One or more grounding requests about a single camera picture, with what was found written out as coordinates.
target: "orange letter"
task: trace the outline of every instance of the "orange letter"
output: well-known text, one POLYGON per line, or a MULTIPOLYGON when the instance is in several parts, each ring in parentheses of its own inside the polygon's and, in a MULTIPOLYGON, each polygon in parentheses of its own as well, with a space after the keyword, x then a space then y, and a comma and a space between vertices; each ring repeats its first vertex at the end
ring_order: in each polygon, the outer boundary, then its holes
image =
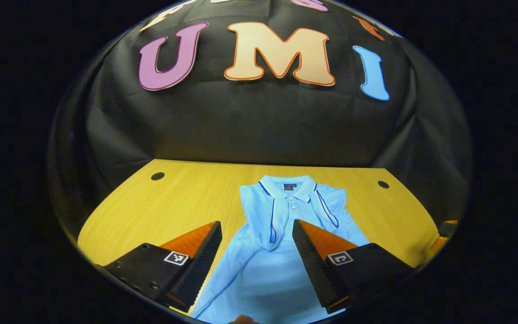
POLYGON ((271 28, 261 22, 238 22, 228 30, 237 34, 233 66, 225 70, 229 80, 255 80, 265 74, 257 66, 255 56, 261 54, 277 78, 285 76, 299 56, 299 68, 293 76, 302 82, 332 86, 335 77, 329 71, 325 41, 329 37, 319 31, 299 28, 283 41, 271 28))

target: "pink letter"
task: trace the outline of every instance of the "pink letter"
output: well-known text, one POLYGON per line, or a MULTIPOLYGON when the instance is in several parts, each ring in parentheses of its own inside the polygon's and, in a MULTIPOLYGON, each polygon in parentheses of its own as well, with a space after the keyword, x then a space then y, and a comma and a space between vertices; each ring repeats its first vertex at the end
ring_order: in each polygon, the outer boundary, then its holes
POLYGON ((291 2, 302 7, 312 8, 322 12, 329 11, 323 2, 320 2, 319 0, 291 0, 291 2))
POLYGON ((208 25, 208 23, 193 25, 183 28, 175 34, 181 38, 177 51, 177 62, 166 72, 157 70, 157 56, 167 37, 161 37, 145 45, 140 51, 141 60, 139 61, 139 82, 141 86, 145 90, 156 91, 170 88, 181 82, 193 68, 199 33, 208 25))

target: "black fabric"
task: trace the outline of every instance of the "black fabric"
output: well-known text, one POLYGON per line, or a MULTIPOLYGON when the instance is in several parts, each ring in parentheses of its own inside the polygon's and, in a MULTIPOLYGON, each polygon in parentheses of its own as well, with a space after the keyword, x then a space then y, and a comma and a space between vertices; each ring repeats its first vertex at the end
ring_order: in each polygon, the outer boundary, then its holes
POLYGON ((152 20, 146 19, 99 54, 101 59, 66 94, 55 127, 57 138, 74 131, 80 139, 72 144, 72 156, 63 155, 57 162, 79 170, 69 179, 71 186, 86 182, 79 186, 89 189, 89 194, 69 201, 81 206, 70 207, 74 235, 104 197, 153 158, 386 168, 417 197, 436 225, 460 218, 469 193, 471 146, 451 87, 405 39, 379 29, 385 38, 381 41, 353 18, 356 14, 332 3, 325 6, 329 12, 287 0, 260 5, 198 1, 139 33, 152 20), (236 35, 227 27, 242 21, 265 23, 284 40, 299 27, 327 34, 335 85, 296 80, 292 71, 299 67, 298 59, 278 79, 261 55, 261 79, 227 80, 223 72, 232 66, 236 45, 236 35), (138 82, 140 49, 168 37, 157 61, 158 70, 168 70, 177 58, 175 34, 197 23, 209 26, 200 33, 190 74, 166 90, 144 90, 138 82), (382 58, 389 101, 362 93, 364 69, 354 45, 382 58), (74 130, 64 125, 66 114, 78 125, 74 130), (78 162, 67 162, 76 157, 78 162))

